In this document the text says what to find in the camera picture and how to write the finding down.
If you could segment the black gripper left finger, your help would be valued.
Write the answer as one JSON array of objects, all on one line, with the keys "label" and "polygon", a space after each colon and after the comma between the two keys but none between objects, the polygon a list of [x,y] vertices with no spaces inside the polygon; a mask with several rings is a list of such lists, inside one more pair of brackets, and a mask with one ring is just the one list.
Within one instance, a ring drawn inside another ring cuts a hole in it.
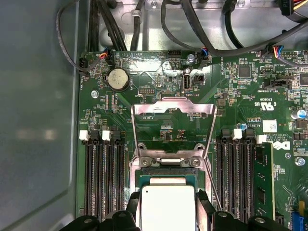
[{"label": "black gripper left finger", "polygon": [[131,194],[126,210],[111,213],[110,218],[100,222],[94,216],[81,216],[61,228],[61,231],[140,231],[136,224],[140,192]]}]

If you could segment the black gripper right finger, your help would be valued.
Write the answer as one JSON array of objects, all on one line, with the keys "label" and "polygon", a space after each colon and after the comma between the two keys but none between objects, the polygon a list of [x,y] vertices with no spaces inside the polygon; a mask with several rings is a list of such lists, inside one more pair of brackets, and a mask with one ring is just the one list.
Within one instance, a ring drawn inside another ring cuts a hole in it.
[{"label": "black gripper right finger", "polygon": [[216,211],[207,193],[199,190],[195,195],[196,226],[199,231],[287,231],[278,222],[263,217],[253,216],[243,223],[231,213]]}]

